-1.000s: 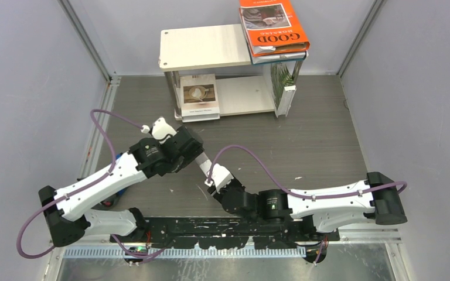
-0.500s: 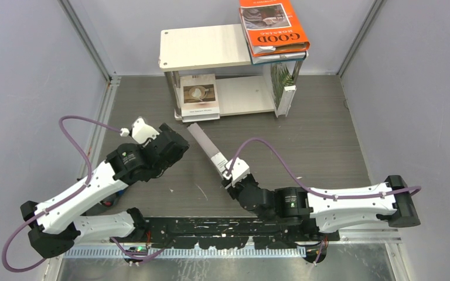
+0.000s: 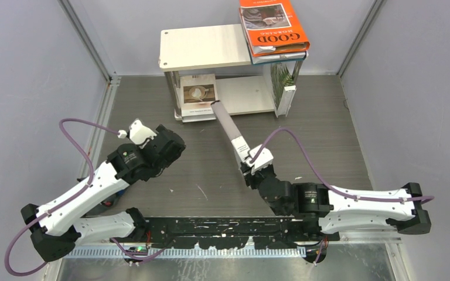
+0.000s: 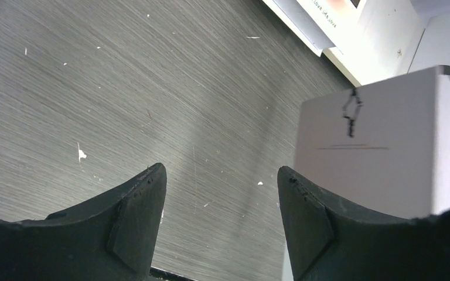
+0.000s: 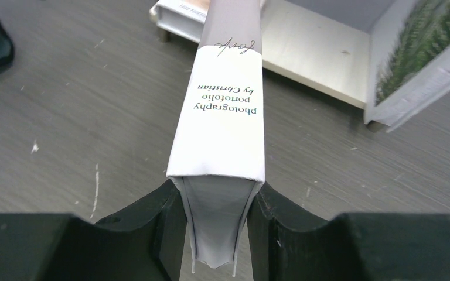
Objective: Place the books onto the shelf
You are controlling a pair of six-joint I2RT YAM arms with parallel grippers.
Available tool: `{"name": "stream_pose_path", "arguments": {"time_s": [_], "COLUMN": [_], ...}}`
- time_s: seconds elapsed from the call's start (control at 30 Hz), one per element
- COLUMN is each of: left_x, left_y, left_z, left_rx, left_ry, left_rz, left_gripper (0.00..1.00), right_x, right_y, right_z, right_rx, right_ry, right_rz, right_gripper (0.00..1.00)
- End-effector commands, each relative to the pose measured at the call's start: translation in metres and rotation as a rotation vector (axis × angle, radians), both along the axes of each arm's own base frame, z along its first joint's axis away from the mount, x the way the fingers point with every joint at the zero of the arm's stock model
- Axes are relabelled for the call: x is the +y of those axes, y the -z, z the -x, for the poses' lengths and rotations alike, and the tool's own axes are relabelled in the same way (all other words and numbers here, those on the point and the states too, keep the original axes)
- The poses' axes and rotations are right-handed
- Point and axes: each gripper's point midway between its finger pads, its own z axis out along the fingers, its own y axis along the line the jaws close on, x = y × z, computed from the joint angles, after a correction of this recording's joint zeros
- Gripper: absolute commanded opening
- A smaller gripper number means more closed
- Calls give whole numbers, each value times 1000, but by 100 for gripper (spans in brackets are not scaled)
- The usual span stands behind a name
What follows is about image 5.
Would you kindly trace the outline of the grey white notebook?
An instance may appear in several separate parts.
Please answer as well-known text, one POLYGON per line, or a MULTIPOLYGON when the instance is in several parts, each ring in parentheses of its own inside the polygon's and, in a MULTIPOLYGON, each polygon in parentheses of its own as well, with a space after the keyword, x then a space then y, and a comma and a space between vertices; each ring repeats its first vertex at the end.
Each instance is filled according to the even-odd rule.
POLYGON ((259 1, 211 1, 169 156, 192 261, 237 263, 240 235, 265 183, 259 1))

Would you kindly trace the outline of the white palm leaf book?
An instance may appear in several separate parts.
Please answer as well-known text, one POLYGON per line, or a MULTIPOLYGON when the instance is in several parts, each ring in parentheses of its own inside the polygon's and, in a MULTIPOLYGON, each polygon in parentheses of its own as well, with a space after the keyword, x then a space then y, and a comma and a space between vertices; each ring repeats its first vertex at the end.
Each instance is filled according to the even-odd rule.
POLYGON ((364 123, 388 131, 450 93, 450 1, 394 1, 370 32, 364 123))

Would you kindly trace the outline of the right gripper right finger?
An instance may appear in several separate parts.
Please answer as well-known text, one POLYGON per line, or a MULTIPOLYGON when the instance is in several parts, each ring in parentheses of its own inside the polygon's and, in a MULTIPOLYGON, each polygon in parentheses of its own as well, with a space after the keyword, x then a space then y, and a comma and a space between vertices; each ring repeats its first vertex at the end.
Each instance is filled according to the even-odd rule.
POLYGON ((324 220, 266 184, 247 224, 255 280, 450 280, 450 214, 324 220))

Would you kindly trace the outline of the white coffee cover book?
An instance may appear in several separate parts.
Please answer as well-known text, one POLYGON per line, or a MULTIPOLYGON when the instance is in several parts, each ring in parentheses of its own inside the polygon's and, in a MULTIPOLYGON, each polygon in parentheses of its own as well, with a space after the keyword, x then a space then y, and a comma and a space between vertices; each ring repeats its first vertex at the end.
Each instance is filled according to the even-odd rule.
POLYGON ((157 1, 151 13, 158 28, 201 47, 262 52, 261 1, 157 1))

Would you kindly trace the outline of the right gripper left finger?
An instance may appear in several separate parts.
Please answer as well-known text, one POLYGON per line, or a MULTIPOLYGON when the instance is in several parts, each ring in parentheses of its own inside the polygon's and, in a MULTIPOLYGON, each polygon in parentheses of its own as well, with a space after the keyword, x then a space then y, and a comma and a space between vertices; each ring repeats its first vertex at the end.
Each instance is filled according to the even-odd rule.
POLYGON ((170 180, 94 224, 74 214, 0 213, 0 280, 179 280, 185 233, 170 180))

